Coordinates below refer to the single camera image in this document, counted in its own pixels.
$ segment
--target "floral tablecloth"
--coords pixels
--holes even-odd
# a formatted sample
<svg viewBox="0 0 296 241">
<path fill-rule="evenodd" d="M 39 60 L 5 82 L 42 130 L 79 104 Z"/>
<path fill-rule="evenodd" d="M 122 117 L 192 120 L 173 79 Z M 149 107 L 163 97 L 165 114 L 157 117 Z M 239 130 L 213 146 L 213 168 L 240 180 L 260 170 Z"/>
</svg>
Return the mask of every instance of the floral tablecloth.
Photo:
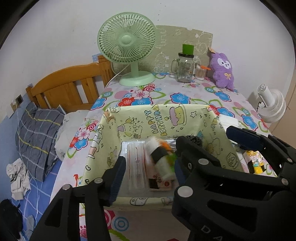
<svg viewBox="0 0 296 241">
<path fill-rule="evenodd" d="M 269 130 L 256 111 L 237 90 L 219 89 L 210 79 L 179 83 L 172 75 L 157 74 L 153 83 L 121 86 L 113 80 L 96 100 L 73 138 L 54 184 L 51 200 L 66 183 L 80 186 L 86 158 L 103 112 L 109 107 L 141 104 L 209 104 L 220 114 L 235 117 L 245 128 L 261 134 Z M 86 237 L 84 206 L 80 206 L 80 234 Z M 114 212 L 105 210 L 112 240 L 187 240 L 189 231 L 172 217 L 170 210 Z"/>
</svg>

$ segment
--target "blue wall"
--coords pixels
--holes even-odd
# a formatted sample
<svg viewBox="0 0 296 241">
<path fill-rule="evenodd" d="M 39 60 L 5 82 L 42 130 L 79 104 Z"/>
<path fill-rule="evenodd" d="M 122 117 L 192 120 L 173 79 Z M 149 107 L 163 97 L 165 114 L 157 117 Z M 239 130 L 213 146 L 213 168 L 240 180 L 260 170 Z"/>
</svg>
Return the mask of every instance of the blue wall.
<svg viewBox="0 0 296 241">
<path fill-rule="evenodd" d="M 30 100 L 27 94 L 23 96 L 23 103 L 17 108 L 17 112 L 8 118 L 7 116 L 0 123 L 0 201 L 11 199 L 10 179 L 6 174 L 6 166 L 13 163 L 20 156 L 15 145 L 15 134 L 17 131 L 18 118 L 20 119 Z"/>
</svg>

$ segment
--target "silver bolt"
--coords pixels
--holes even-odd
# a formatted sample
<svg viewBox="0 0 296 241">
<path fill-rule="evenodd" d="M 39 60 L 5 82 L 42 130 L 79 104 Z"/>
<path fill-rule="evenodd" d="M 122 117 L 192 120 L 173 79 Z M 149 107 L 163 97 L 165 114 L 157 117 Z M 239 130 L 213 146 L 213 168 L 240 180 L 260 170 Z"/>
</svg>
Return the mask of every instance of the silver bolt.
<svg viewBox="0 0 296 241">
<path fill-rule="evenodd" d="M 68 190 L 70 187 L 71 187 L 70 184 L 65 184 L 65 185 L 62 186 L 62 188 L 63 188 L 64 190 Z"/>
<path fill-rule="evenodd" d="M 198 160 L 198 163 L 201 165 L 208 165 L 209 161 L 207 159 L 201 158 Z"/>
<path fill-rule="evenodd" d="M 177 191 L 180 197 L 190 197 L 193 194 L 193 190 L 189 186 L 181 186 Z"/>
<path fill-rule="evenodd" d="M 97 184 L 102 183 L 102 182 L 103 182 L 103 179 L 100 178 L 100 177 L 97 177 L 97 178 L 94 180 L 94 183 L 97 183 Z"/>
<path fill-rule="evenodd" d="M 288 180 L 285 179 L 285 178 L 282 178 L 282 179 L 281 179 L 281 182 L 282 182 L 282 184 L 284 184 L 285 186 L 288 186 L 288 185 L 289 185 Z"/>
</svg>

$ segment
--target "green cap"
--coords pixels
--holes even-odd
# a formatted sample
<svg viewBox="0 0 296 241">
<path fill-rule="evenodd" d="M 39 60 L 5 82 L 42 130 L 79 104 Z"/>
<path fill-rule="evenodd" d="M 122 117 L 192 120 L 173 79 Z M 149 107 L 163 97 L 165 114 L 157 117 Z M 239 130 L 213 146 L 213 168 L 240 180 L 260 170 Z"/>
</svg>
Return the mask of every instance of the green cap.
<svg viewBox="0 0 296 241">
<path fill-rule="evenodd" d="M 187 55 L 193 55 L 194 46 L 190 44 L 183 44 L 182 53 Z"/>
</svg>

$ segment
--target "white wall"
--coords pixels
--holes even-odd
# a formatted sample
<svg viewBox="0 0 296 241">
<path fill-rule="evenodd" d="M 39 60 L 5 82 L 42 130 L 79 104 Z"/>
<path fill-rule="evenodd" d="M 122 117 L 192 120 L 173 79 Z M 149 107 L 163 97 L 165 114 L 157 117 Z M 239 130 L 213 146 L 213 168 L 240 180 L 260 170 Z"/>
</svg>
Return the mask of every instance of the white wall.
<svg viewBox="0 0 296 241">
<path fill-rule="evenodd" d="M 259 0 L 40 0 L 0 49 L 0 120 L 28 84 L 58 69 L 92 62 L 99 52 L 100 26 L 123 11 L 141 13 L 156 25 L 213 33 L 212 47 L 228 56 L 235 87 L 246 98 L 260 83 L 286 95 L 295 66 L 292 39 Z"/>
</svg>

